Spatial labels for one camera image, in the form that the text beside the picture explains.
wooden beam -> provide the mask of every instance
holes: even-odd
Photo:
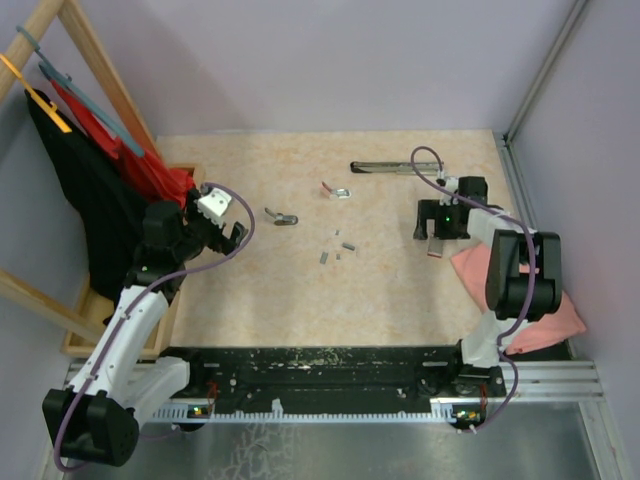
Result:
[[[0,295],[87,340],[98,343],[102,336],[98,325],[4,270],[0,270]]]
[[[38,42],[42,39],[44,33],[51,25],[51,22],[65,0],[40,0],[40,3],[31,12],[31,16],[24,23],[23,27]],[[18,70],[22,70],[33,53],[33,47],[29,41],[20,33],[17,33],[11,45],[5,52],[5,56]],[[0,62],[0,102],[4,100],[16,77]]]
[[[87,62],[131,136],[142,147],[162,158],[151,131],[111,63],[79,1],[66,0],[58,12],[58,18],[67,29],[67,33],[78,47],[84,61]]]

wooden table surface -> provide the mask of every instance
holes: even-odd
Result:
[[[479,321],[448,260],[469,241],[447,242],[435,259],[412,239],[417,201],[437,192],[415,176],[354,175],[348,166],[408,161],[415,146],[429,145],[448,174],[485,176],[489,201],[512,209],[490,131],[220,134],[162,137],[159,145],[169,163],[204,165],[205,178],[242,195],[257,222],[236,258],[185,280],[172,345],[439,345]],[[418,158],[432,160],[427,152]],[[352,197],[329,200],[322,181]],[[265,207],[300,222],[274,226]],[[229,225],[235,220],[249,224],[238,203]],[[216,258],[207,251],[189,266]]]

yellow hanger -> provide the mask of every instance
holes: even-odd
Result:
[[[69,125],[66,124],[66,122],[64,120],[62,120],[62,118],[60,117],[60,115],[58,115],[56,113],[56,110],[58,109],[58,107],[56,106],[55,103],[51,102],[51,105],[49,105],[47,102],[45,102],[42,97],[40,97],[40,95],[38,95],[38,93],[31,88],[31,85],[29,85],[27,83],[27,81],[24,79],[24,77],[22,76],[22,74],[20,73],[20,70],[18,70],[15,65],[13,65],[13,63],[11,63],[9,61],[9,59],[7,57],[5,57],[3,54],[0,53],[0,60],[2,60],[4,62],[4,64],[7,66],[7,68],[9,70],[11,70],[11,72],[18,77],[18,80],[20,80],[20,83],[22,83],[22,86],[24,86],[24,88],[29,92],[29,94],[31,95],[31,98],[33,98],[34,102],[36,102],[38,104],[38,106],[45,111],[45,113],[47,115],[49,115],[49,117],[51,117],[51,120],[53,120],[55,122],[55,124],[58,126],[58,128],[60,130],[62,130],[63,133],[69,133],[71,132],[71,128],[69,128]]]

gray wall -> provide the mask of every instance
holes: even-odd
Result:
[[[593,1],[516,140],[540,228],[562,236],[566,288],[633,455],[640,440],[640,2]]]
[[[3,5],[0,51],[34,4]],[[101,97],[57,22],[43,48],[88,93]],[[26,78],[34,86],[44,84],[35,70],[30,63]],[[0,267],[73,305],[87,274],[82,224],[60,190],[17,84],[0,105],[0,125]],[[49,442],[42,399],[49,388],[62,385],[69,365],[59,353],[63,336],[60,328],[0,298],[0,478],[35,478],[40,468]]]
[[[571,0],[85,0],[157,134],[505,130]]]

wooden frame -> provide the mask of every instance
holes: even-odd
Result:
[[[23,26],[40,41],[56,16],[105,91],[124,126],[141,146],[162,158],[138,107],[131,99],[78,0],[40,0]],[[16,68],[22,70],[32,53],[33,47],[29,41],[23,35],[17,34],[5,56]],[[0,63],[0,102],[4,100],[15,80],[13,73]],[[191,171],[194,180],[201,183],[203,172],[198,166],[175,166]],[[111,313],[110,303],[91,291],[88,281],[75,310],[60,304],[4,270],[0,270],[0,295],[67,329],[63,351],[81,357],[90,355],[104,331],[102,320]],[[154,329],[143,351],[143,358],[155,358],[168,346],[177,300],[178,298],[174,300],[167,315]]]

